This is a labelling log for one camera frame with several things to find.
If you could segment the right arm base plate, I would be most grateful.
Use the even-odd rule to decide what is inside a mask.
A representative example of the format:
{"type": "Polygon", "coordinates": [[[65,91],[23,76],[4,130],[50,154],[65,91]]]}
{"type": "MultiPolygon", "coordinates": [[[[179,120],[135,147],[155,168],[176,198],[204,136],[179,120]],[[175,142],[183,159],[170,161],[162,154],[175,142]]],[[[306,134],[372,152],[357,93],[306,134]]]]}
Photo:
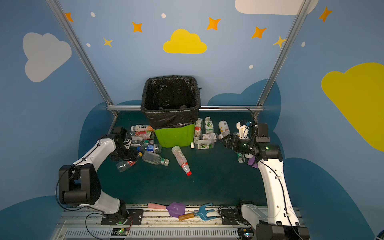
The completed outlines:
{"type": "Polygon", "coordinates": [[[221,216],[222,225],[242,225],[233,209],[220,209],[218,213],[221,216]]]}

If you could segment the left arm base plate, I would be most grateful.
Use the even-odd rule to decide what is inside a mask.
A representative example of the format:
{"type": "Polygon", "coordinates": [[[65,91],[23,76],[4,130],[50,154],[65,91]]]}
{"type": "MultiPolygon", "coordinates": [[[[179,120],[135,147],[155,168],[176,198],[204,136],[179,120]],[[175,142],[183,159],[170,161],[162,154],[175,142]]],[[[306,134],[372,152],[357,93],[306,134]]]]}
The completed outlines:
{"type": "Polygon", "coordinates": [[[101,225],[141,225],[143,214],[144,211],[141,209],[130,209],[121,213],[103,215],[101,225]]]}

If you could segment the clear bottle green neck band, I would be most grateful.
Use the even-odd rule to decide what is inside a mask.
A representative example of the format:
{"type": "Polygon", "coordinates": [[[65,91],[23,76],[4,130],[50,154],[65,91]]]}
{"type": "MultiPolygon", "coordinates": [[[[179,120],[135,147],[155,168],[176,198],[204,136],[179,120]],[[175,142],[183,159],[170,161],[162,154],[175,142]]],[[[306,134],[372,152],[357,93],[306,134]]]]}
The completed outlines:
{"type": "Polygon", "coordinates": [[[153,165],[163,165],[163,166],[168,166],[170,160],[165,159],[161,157],[159,154],[155,154],[153,152],[145,152],[142,156],[142,159],[146,163],[150,163],[153,165]]]}

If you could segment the white bottle red cap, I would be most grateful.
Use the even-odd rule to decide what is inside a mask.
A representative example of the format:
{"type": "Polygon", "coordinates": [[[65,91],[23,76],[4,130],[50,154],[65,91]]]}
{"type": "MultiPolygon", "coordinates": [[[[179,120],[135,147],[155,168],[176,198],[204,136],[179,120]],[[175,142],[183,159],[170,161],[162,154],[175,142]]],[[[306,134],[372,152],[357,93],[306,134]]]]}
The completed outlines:
{"type": "Polygon", "coordinates": [[[192,172],[190,170],[188,161],[187,161],[185,155],[183,154],[181,148],[179,146],[174,146],[172,148],[172,153],[174,154],[178,164],[181,166],[181,168],[186,173],[186,175],[190,176],[192,174],[192,172]]]}

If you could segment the blue cap clear water bottle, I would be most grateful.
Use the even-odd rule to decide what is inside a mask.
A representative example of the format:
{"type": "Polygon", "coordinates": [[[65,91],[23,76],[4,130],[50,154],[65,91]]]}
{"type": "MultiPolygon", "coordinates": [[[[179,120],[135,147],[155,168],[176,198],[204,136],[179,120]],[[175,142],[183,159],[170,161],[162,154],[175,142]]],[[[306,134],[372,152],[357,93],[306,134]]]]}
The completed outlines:
{"type": "Polygon", "coordinates": [[[162,146],[160,144],[143,144],[142,146],[137,147],[137,150],[143,154],[145,152],[160,154],[162,152],[162,146]]]}

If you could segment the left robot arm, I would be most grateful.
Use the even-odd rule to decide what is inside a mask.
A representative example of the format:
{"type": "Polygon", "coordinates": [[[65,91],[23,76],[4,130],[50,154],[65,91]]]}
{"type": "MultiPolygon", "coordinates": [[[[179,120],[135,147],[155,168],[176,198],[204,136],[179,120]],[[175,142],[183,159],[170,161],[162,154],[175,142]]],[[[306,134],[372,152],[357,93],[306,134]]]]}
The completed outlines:
{"type": "Polygon", "coordinates": [[[92,208],[102,213],[102,225],[132,225],[135,219],[129,215],[124,201],[113,198],[102,190],[97,170],[107,158],[117,162],[124,172],[139,159],[140,153],[132,146],[132,137],[123,127],[114,128],[103,135],[79,160],[62,166],[55,188],[59,205],[92,208]]]}

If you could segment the yellow cap red label bottle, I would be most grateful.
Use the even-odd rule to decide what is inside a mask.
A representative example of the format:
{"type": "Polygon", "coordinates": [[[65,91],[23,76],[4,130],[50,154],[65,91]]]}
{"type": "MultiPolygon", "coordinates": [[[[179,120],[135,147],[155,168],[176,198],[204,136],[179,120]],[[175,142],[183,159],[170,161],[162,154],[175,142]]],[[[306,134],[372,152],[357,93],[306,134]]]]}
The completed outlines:
{"type": "Polygon", "coordinates": [[[119,170],[119,172],[121,172],[121,173],[125,172],[127,169],[134,166],[138,162],[139,158],[142,156],[143,156],[142,153],[138,153],[138,157],[136,158],[136,160],[134,160],[134,161],[120,161],[116,164],[116,167],[119,170]]]}

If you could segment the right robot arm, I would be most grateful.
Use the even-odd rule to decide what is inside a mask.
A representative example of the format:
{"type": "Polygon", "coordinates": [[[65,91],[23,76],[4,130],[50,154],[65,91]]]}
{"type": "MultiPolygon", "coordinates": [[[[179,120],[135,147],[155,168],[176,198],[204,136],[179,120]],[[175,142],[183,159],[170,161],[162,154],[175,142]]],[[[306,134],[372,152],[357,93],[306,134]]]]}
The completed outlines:
{"type": "Polygon", "coordinates": [[[241,206],[242,217],[255,231],[257,240],[308,240],[308,228],[302,227],[292,206],[284,176],[284,163],[280,147],[271,144],[267,137],[258,140],[240,139],[232,134],[222,143],[237,153],[255,157],[261,172],[267,198],[268,215],[263,217],[257,207],[241,206]]]}

